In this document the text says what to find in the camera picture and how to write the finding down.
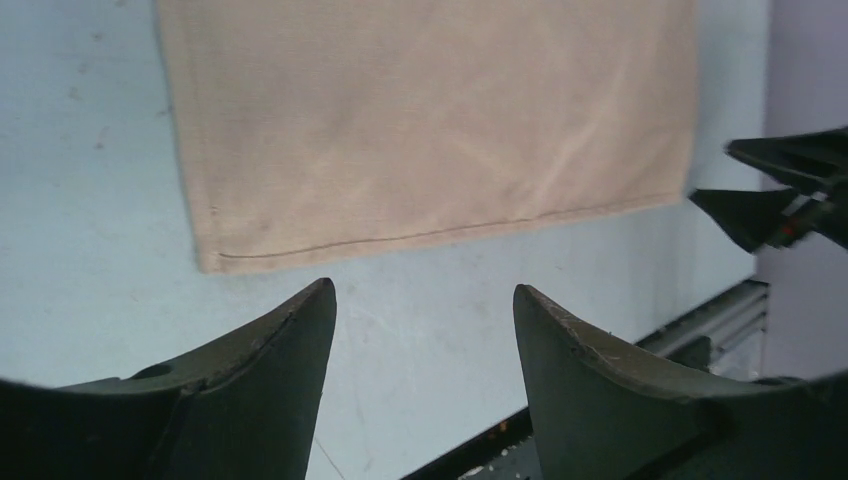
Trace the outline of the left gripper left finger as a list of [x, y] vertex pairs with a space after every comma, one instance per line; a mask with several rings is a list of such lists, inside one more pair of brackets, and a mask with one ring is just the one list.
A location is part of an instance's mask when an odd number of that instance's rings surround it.
[[336, 325], [333, 282], [128, 378], [1, 384], [5, 479], [302, 479]]

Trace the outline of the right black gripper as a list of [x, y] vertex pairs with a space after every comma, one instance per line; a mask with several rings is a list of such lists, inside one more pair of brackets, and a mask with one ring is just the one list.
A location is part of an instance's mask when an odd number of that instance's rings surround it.
[[[778, 190], [695, 189], [688, 199], [747, 253], [792, 248], [817, 233], [847, 249], [847, 127], [740, 138], [725, 153], [770, 177]], [[799, 196], [801, 205], [786, 212]]]

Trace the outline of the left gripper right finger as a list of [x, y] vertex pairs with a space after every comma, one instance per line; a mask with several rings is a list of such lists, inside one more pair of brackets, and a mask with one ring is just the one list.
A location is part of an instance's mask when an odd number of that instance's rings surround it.
[[843, 479], [847, 376], [739, 381], [657, 356], [536, 288], [513, 317], [547, 479]]

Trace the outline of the beige cloth napkin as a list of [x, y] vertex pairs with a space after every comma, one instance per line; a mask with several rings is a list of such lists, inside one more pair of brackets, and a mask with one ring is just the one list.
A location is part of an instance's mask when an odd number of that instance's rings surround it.
[[156, 14], [203, 272], [681, 199], [695, 1], [159, 1]]

